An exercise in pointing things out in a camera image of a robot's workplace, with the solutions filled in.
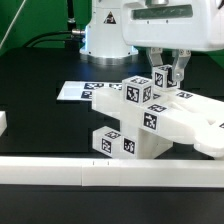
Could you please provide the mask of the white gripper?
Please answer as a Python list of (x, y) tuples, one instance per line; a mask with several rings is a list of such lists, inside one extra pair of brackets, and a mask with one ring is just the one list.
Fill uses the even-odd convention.
[(162, 48), (175, 49), (172, 80), (181, 82), (191, 51), (224, 49), (224, 0), (166, 1), (122, 0), (122, 34), (128, 45), (150, 47), (152, 67), (163, 64)]

